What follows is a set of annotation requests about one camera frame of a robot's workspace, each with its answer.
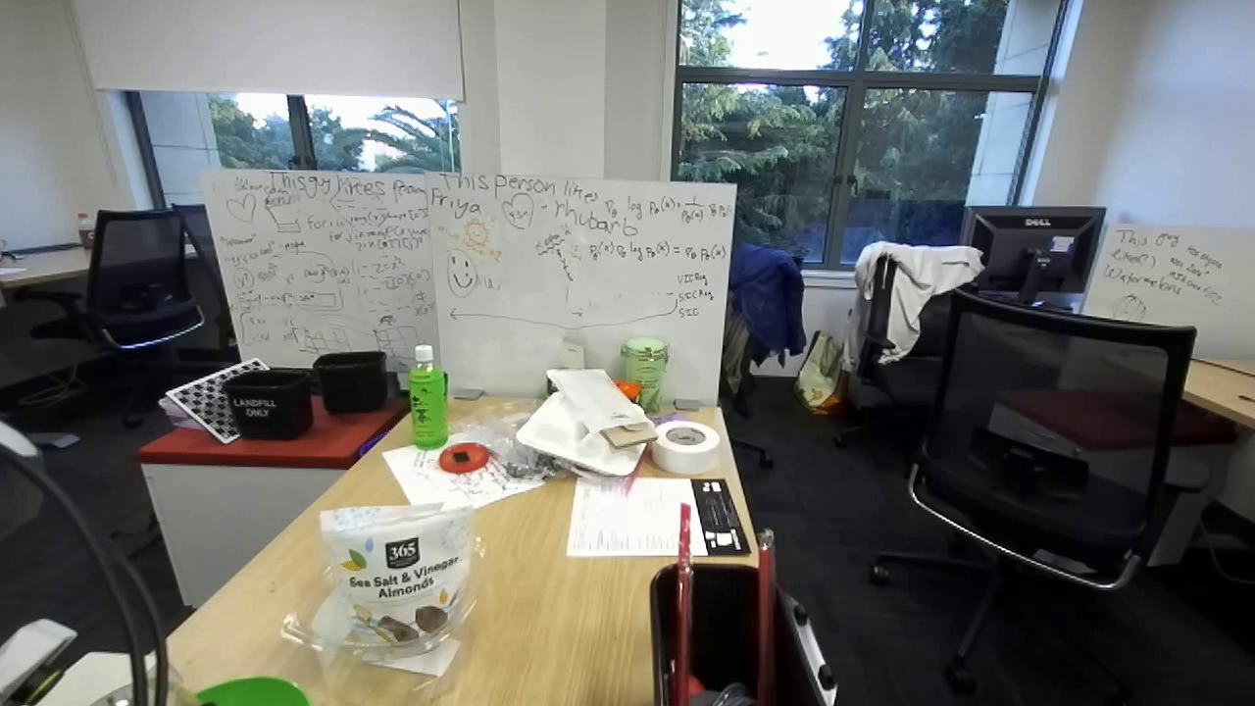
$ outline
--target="tree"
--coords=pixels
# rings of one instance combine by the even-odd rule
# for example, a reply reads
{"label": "tree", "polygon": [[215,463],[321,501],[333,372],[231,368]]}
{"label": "tree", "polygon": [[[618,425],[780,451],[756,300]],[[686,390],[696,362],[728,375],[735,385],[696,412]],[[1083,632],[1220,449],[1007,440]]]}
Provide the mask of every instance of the tree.
{"label": "tree", "polygon": [[380,157],[377,172],[460,172],[460,110],[433,104],[440,114],[422,117],[403,105],[384,105],[377,114],[380,128],[364,138],[393,149]]}
{"label": "tree", "polygon": [[[211,94],[206,123],[211,123],[223,168],[291,168],[294,141],[291,141],[287,114],[267,114],[258,123],[244,114],[231,94]],[[317,168],[362,172],[362,145],[364,145],[362,128],[345,128],[335,114],[313,110],[309,132],[313,132]]]}
{"label": "tree", "polygon": [[362,172],[364,128],[345,128],[335,114],[313,110],[309,132],[317,168]]}
{"label": "tree", "polygon": [[[882,77],[994,66],[1007,0],[877,0],[841,13],[828,66],[841,85],[681,81],[679,168],[735,183],[735,237],[798,242],[839,229],[850,200],[963,200],[983,90],[864,90]],[[728,66],[724,0],[681,0],[681,66]]]}
{"label": "tree", "polygon": [[223,168],[282,168],[287,164],[291,149],[282,149],[282,141],[274,141],[279,128],[287,132],[282,117],[271,117],[258,128],[256,117],[235,105],[235,97],[211,94],[206,123],[211,123]]}
{"label": "tree", "polygon": [[[841,34],[828,41],[830,72],[986,76],[1001,49],[1007,0],[877,0],[864,32],[864,13],[841,16]],[[981,90],[866,90],[854,138],[858,191],[894,200],[963,200],[981,141]]]}

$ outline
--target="window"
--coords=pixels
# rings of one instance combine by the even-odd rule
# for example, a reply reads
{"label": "window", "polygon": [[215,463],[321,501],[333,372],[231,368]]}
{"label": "window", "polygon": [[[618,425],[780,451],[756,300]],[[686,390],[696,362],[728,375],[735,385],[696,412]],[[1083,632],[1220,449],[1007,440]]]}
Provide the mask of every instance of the window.
{"label": "window", "polygon": [[675,175],[735,239],[854,267],[1014,205],[1066,0],[681,0]]}
{"label": "window", "polygon": [[206,168],[460,172],[460,105],[347,94],[130,94],[154,200]]}

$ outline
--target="window frame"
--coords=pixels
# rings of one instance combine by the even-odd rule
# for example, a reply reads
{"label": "window frame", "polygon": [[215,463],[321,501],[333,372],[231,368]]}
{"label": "window frame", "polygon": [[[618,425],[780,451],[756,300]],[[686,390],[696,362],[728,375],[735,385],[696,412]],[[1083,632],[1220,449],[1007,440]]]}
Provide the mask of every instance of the window frame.
{"label": "window frame", "polygon": [[[870,34],[875,25],[875,5],[877,0],[858,0],[864,16],[858,16],[858,34]],[[1053,19],[1049,19],[1049,41],[1044,53],[1044,66],[1036,76],[972,76],[972,72],[866,72],[866,53],[870,45],[858,45],[858,60],[848,72],[777,72],[777,66],[686,66],[681,64],[681,0],[675,0],[675,94],[671,94],[671,179],[681,175],[681,90],[686,85],[735,85],[735,81],[764,81],[764,85],[824,85],[824,90],[841,90],[841,105],[839,105],[839,141],[835,141],[835,175],[850,179],[854,168],[854,149],[858,149],[858,127],[866,114],[866,94],[870,90],[963,90],[963,94],[1022,94],[1027,97],[1027,114],[1022,114],[1022,138],[1014,149],[1014,168],[1007,179],[1007,196],[1003,205],[1019,205],[1022,200],[1022,183],[1027,183],[1027,168],[1030,168],[1030,155],[1039,145],[1039,127],[1044,127],[1044,110],[1049,97],[1049,76],[1058,64],[1058,49],[1064,49],[1064,28],[1066,16],[1074,13],[1074,0],[1058,0]],[[835,187],[835,205],[828,211],[848,211],[850,205],[850,187]],[[818,271],[839,271],[839,249],[841,237],[828,230],[824,237],[824,264]]]}

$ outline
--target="tape roll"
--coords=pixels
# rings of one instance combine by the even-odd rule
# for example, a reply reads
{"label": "tape roll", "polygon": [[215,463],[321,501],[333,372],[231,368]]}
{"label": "tape roll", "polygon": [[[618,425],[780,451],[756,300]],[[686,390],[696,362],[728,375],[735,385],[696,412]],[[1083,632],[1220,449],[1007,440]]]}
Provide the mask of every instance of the tape roll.
{"label": "tape roll", "polygon": [[649,454],[667,475],[716,471],[716,432],[690,420],[667,420],[649,440]]}

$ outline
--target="bag on floor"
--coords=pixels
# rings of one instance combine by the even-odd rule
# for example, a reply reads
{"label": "bag on floor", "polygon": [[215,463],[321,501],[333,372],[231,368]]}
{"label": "bag on floor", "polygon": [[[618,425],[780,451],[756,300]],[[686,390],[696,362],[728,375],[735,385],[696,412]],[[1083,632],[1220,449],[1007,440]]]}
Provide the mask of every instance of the bag on floor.
{"label": "bag on floor", "polygon": [[835,416],[841,399],[841,379],[839,379],[839,341],[828,330],[813,335],[806,357],[798,362],[797,372],[797,392],[806,403],[813,416]]}

